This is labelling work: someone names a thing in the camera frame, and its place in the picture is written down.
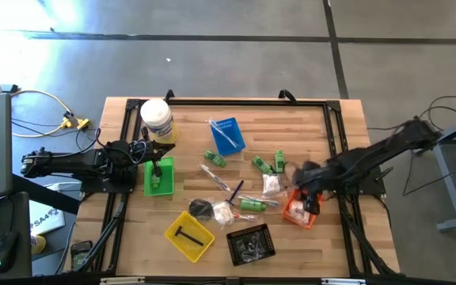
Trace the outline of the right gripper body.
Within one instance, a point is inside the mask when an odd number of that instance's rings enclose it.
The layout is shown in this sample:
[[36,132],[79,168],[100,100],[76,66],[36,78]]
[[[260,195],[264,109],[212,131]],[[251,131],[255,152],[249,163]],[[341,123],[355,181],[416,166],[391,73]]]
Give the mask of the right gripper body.
[[308,192],[332,191],[333,167],[305,161],[301,168],[294,171],[293,185]]

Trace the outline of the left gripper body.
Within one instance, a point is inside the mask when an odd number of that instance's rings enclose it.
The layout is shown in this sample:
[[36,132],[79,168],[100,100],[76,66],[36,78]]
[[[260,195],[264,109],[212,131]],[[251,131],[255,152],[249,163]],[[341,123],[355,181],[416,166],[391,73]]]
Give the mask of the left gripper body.
[[154,149],[156,142],[150,140],[149,132],[146,127],[142,127],[140,133],[142,139],[135,140],[131,143],[131,160],[134,165],[151,162],[153,165],[153,175],[155,177],[160,177],[162,175],[162,169],[158,163],[160,158]]

